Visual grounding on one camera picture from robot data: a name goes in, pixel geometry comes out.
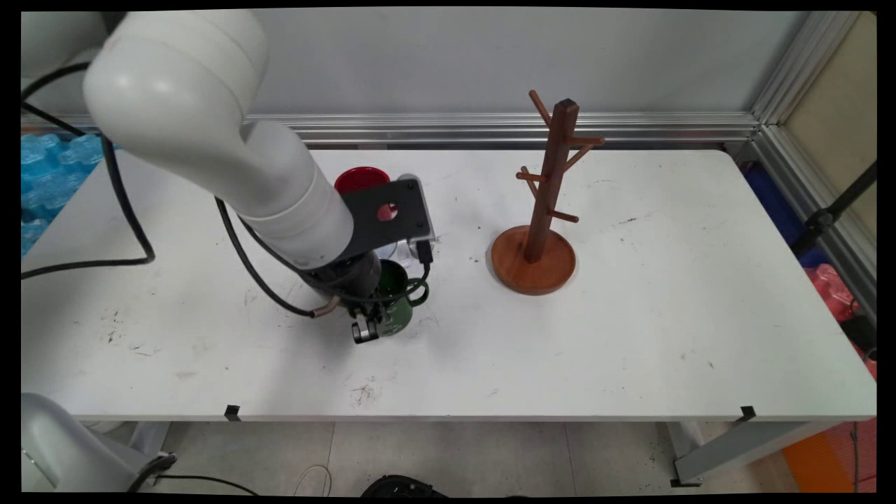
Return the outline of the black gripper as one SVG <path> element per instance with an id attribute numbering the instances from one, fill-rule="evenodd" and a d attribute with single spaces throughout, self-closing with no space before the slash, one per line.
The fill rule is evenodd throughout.
<path id="1" fill-rule="evenodd" d="M 381 260 L 375 254 L 356 255 L 301 271 L 302 281 L 326 300 L 323 307 L 311 311 L 314 318 L 329 314 L 338 306 L 346 307 L 354 318 L 351 331 L 355 344 L 383 336 L 383 305 L 371 301 L 377 296 L 381 275 Z"/>

